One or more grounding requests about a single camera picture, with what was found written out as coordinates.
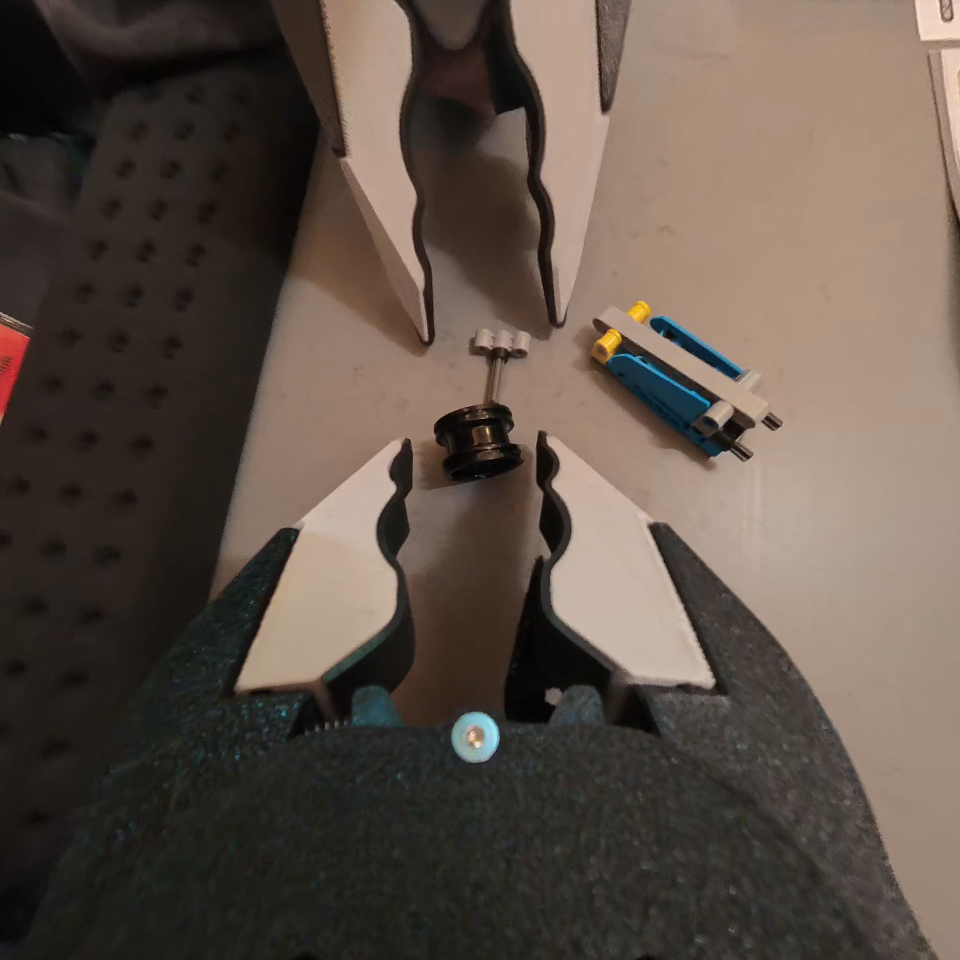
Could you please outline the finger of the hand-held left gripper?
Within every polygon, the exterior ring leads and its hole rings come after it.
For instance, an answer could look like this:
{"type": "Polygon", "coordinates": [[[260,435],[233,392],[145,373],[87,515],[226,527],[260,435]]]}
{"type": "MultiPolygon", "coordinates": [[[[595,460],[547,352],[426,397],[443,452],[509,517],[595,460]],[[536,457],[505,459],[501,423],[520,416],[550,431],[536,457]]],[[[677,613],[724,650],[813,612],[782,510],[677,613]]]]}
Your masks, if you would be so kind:
{"type": "Polygon", "coordinates": [[[487,78],[498,114],[526,118],[526,185],[549,324],[567,320],[610,123],[599,100],[596,1],[487,4],[487,78]]]}
{"type": "Polygon", "coordinates": [[[418,62],[409,2],[275,1],[273,11],[323,134],[423,344],[435,340],[425,201],[408,121],[418,62]]]}

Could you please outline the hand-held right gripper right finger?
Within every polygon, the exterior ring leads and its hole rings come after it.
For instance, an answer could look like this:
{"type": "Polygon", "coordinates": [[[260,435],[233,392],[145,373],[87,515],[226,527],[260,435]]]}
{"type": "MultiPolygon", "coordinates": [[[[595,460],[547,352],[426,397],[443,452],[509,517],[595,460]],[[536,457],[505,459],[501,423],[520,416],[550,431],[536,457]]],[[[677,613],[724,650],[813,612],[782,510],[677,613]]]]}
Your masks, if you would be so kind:
{"type": "Polygon", "coordinates": [[[546,431],[536,437],[535,479],[547,552],[534,650],[550,683],[716,690],[651,516],[546,431]]]}

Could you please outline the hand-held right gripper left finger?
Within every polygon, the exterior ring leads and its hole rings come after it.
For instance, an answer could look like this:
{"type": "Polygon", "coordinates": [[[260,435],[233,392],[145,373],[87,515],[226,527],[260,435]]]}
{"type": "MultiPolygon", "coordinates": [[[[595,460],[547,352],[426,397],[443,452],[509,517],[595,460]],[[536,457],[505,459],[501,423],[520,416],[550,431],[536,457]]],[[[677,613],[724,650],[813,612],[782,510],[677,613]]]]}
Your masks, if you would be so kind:
{"type": "Polygon", "coordinates": [[[399,622],[412,453],[392,440],[295,524],[236,693],[332,690],[399,622]]]}

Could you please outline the black toy wheel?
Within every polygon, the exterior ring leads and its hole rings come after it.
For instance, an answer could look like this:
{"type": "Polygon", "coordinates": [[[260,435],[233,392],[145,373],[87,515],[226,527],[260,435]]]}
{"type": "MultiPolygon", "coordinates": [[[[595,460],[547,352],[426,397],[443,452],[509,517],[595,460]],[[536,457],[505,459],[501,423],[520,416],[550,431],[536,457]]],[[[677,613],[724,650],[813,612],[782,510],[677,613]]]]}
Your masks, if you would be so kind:
{"type": "Polygon", "coordinates": [[[467,483],[510,473],[523,463],[522,449],[511,441],[511,409],[498,402],[470,405],[449,412],[433,427],[444,449],[441,469],[446,480],[467,483]]]}

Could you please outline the grey desk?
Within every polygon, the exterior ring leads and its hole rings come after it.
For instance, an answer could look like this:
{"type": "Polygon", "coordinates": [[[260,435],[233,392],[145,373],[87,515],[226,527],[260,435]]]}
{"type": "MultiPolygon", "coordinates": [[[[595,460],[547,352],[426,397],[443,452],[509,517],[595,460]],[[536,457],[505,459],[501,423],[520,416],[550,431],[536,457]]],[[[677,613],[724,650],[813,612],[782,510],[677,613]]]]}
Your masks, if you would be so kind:
{"type": "Polygon", "coordinates": [[[958,958],[958,227],[912,2],[634,2],[575,290],[546,322],[525,122],[422,99],[423,347],[323,140],[212,592],[409,438],[411,724],[496,710],[544,551],[539,431],[669,524],[788,652],[843,739],[934,951],[958,958]],[[758,371],[781,417],[714,461],[590,359],[637,301],[758,371]],[[477,330],[526,331],[520,467],[445,478],[477,330]]]}

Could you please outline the blue grey brick assembly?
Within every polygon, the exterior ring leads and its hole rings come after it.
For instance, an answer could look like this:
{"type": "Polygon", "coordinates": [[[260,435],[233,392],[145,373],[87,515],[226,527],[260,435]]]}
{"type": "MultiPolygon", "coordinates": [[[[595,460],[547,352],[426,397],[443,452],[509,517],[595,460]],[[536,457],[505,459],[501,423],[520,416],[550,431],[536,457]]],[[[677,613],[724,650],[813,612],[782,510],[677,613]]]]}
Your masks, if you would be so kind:
{"type": "Polygon", "coordinates": [[[748,462],[744,435],[783,420],[760,396],[760,374],[739,366],[644,301],[607,307],[592,320],[590,356],[627,392],[708,458],[729,453],[748,462]]]}

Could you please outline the black perforated mat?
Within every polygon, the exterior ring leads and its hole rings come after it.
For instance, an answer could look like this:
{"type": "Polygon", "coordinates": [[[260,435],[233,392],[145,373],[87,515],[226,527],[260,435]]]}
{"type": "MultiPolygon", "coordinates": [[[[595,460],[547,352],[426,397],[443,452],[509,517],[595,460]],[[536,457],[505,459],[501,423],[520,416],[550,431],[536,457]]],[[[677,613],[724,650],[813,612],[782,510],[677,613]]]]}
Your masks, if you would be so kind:
{"type": "Polygon", "coordinates": [[[317,138],[281,50],[106,116],[2,425],[2,899],[207,602],[317,138]]]}

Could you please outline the person's grey sweatshirt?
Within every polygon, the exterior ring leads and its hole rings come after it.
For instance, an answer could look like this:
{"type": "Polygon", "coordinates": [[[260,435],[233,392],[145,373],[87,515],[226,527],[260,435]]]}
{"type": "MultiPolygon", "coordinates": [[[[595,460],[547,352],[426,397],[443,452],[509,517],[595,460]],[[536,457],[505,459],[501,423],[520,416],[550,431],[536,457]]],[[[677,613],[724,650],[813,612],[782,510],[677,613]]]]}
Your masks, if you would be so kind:
{"type": "Polygon", "coordinates": [[[281,27],[267,1],[34,2],[68,58],[87,73],[260,49],[281,27]]]}

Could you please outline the instruction booklet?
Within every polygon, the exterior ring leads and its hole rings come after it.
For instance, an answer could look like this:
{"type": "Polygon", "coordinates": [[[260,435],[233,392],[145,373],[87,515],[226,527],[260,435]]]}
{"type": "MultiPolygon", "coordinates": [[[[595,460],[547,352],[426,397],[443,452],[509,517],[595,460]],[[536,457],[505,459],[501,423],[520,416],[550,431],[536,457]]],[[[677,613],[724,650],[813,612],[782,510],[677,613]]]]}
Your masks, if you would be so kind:
{"type": "Polygon", "coordinates": [[[959,218],[959,47],[948,45],[931,49],[928,66],[946,181],[959,218]]]}

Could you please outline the red label tag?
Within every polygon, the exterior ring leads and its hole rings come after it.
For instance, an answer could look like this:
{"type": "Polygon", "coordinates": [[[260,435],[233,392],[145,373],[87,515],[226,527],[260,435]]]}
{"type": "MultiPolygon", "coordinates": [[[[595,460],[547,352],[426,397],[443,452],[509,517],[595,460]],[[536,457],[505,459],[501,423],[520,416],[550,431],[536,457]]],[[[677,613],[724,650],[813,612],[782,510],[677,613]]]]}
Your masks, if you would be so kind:
{"type": "Polygon", "coordinates": [[[1,421],[6,416],[32,336],[29,324],[1,312],[1,421]]]}

